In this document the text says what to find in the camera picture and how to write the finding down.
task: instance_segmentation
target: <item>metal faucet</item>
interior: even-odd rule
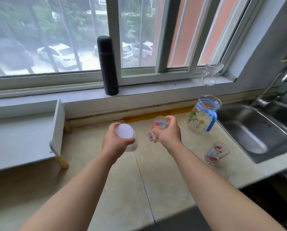
[[[282,76],[284,77],[281,79],[282,82],[287,82],[287,65],[281,69],[281,71],[278,72],[276,77],[273,79],[272,82],[265,88],[265,90],[253,101],[252,106],[254,105],[260,105],[262,107],[266,106],[267,104],[273,102],[274,100],[277,100],[278,98],[282,97],[283,95],[279,95],[270,102],[267,102],[263,99],[263,96],[273,87],[273,85],[276,83],[276,81]]]

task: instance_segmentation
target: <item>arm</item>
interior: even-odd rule
[[[152,131],[176,161],[192,197],[212,230],[285,230],[185,147],[176,118],[167,118],[171,121],[167,129]]]
[[[100,155],[37,210],[20,231],[87,230],[111,166],[135,141],[115,133],[119,124],[110,125]]]

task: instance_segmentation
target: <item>countertop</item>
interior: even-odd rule
[[[218,124],[199,135],[187,128],[188,114],[176,117],[182,142],[202,160],[215,141],[227,144],[230,154],[210,167],[237,188],[287,169],[287,153],[255,164]],[[0,230],[18,229],[93,160],[110,124],[77,128],[63,136],[67,171],[59,172],[53,159],[0,171]],[[130,123],[138,148],[125,152],[111,168],[89,230],[139,229],[195,206],[173,158],[160,143],[148,140],[151,124],[152,120]]]

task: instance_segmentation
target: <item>blue handle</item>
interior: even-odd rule
[[[211,119],[210,123],[208,124],[207,129],[205,130],[205,131],[209,132],[209,131],[212,129],[214,123],[215,123],[216,120],[217,120],[217,114],[216,114],[216,112],[214,112],[214,111],[209,111],[209,110],[208,110],[208,111],[207,111],[207,115],[208,115],[208,116],[212,116],[212,119]]]

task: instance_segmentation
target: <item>white lid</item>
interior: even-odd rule
[[[120,124],[115,129],[118,136],[124,139],[133,138],[134,137],[134,130],[128,124]]]

